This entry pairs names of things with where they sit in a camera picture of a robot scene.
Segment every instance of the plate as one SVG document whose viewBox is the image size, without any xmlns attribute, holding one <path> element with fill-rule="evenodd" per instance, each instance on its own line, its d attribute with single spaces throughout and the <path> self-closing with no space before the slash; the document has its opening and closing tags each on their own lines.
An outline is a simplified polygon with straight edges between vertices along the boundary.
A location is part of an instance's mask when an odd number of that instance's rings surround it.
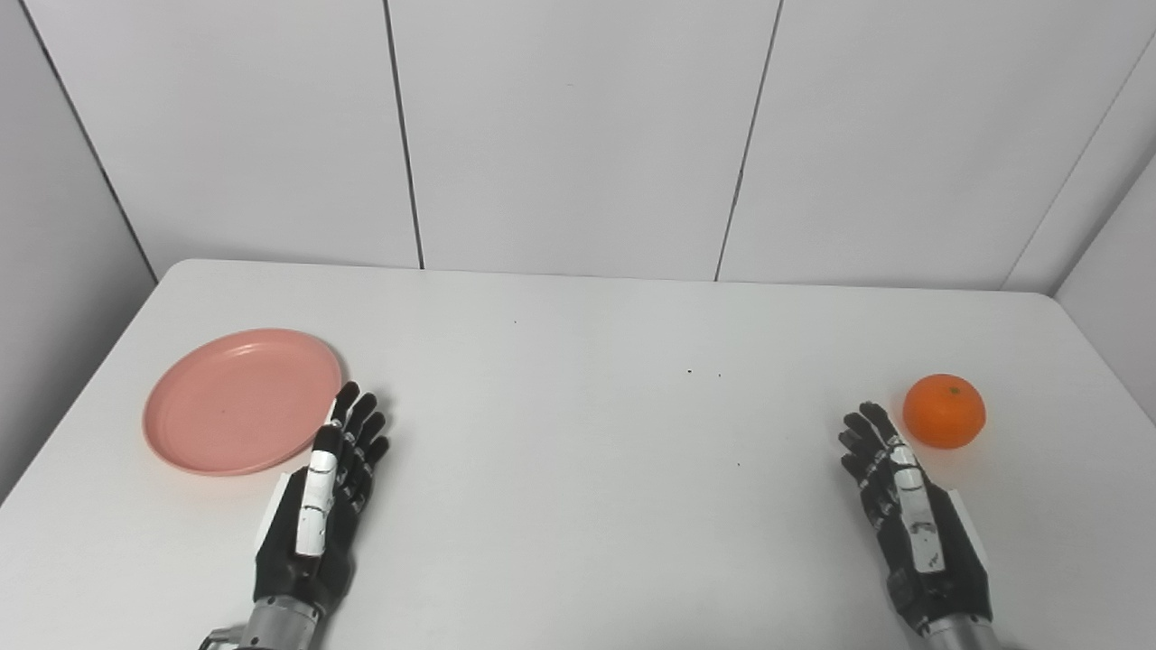
<svg viewBox="0 0 1156 650">
<path fill-rule="evenodd" d="M 305 449 L 341 389 L 333 352 L 304 332 L 247 330 L 194 349 L 144 405 L 144 440 L 198 474 L 247 474 Z"/>
</svg>

